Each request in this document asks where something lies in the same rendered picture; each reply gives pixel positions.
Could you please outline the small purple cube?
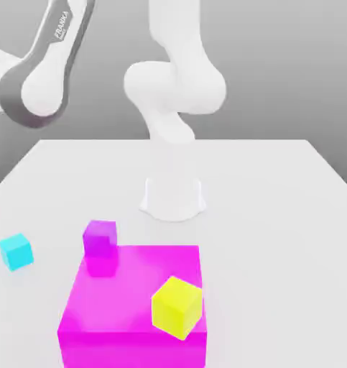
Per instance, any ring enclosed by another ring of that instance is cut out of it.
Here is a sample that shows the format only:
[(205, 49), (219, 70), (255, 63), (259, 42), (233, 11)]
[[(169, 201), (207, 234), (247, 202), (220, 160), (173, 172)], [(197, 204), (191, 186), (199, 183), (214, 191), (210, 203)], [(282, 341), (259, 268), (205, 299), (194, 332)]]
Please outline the small purple cube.
[(93, 277), (112, 277), (118, 264), (115, 221), (92, 220), (83, 232), (84, 259)]

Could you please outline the small yellow cube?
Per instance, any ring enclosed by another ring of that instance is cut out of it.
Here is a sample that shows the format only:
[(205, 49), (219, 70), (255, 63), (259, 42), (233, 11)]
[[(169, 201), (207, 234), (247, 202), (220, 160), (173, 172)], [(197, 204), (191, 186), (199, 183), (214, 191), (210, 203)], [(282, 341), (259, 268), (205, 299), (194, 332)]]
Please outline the small yellow cube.
[(170, 276), (151, 297), (152, 325), (184, 341), (203, 316), (203, 291)]

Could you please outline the small cyan cube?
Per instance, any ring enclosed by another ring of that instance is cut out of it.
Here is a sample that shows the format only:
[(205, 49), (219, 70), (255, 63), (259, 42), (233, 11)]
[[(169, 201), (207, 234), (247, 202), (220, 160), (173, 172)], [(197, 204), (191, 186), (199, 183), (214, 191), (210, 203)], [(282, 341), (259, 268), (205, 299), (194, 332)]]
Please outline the small cyan cube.
[(29, 240), (23, 234), (16, 234), (0, 241), (0, 251), (5, 265), (10, 271), (34, 262)]

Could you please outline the large magenta box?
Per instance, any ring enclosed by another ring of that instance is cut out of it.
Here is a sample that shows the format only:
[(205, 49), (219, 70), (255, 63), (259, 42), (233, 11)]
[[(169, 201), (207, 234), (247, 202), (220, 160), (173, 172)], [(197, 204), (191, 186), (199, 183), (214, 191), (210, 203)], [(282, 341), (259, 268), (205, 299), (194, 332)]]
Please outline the large magenta box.
[(184, 341), (152, 324), (151, 297), (175, 276), (202, 285), (196, 245), (118, 246), (83, 258), (57, 336), (65, 368), (205, 368), (206, 320)]

